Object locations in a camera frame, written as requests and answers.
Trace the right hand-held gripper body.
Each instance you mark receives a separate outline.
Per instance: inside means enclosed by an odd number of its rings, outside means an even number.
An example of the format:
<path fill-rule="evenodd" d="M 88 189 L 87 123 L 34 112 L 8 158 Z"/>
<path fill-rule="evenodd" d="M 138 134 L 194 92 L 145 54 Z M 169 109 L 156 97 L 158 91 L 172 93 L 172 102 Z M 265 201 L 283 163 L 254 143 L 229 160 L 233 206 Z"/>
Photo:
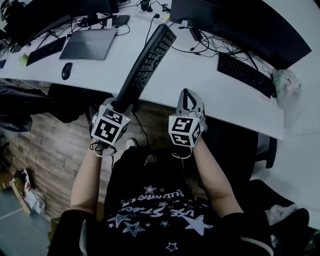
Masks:
<path fill-rule="evenodd" d="M 193 111 L 183 109 L 183 90 L 188 90 L 188 96 L 197 96 L 197 108 Z M 208 129 L 205 120 L 205 105 L 203 100 L 191 89 L 185 88 L 180 93 L 175 114 L 168 118 L 168 133 L 176 146 L 194 148 L 202 132 Z"/>

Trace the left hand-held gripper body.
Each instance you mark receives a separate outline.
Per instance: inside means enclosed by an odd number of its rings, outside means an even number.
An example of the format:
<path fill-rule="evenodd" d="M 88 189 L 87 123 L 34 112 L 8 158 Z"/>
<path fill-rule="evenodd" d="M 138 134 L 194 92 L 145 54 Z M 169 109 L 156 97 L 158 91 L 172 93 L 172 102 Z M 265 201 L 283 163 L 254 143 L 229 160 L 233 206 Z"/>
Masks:
<path fill-rule="evenodd" d="M 115 97 L 107 98 L 100 105 L 98 112 L 92 118 L 92 129 L 90 131 L 90 135 L 94 139 L 111 146 L 114 146 L 127 131 L 133 109 L 133 104 L 130 104 L 123 113 L 115 111 L 112 106 L 115 99 Z"/>

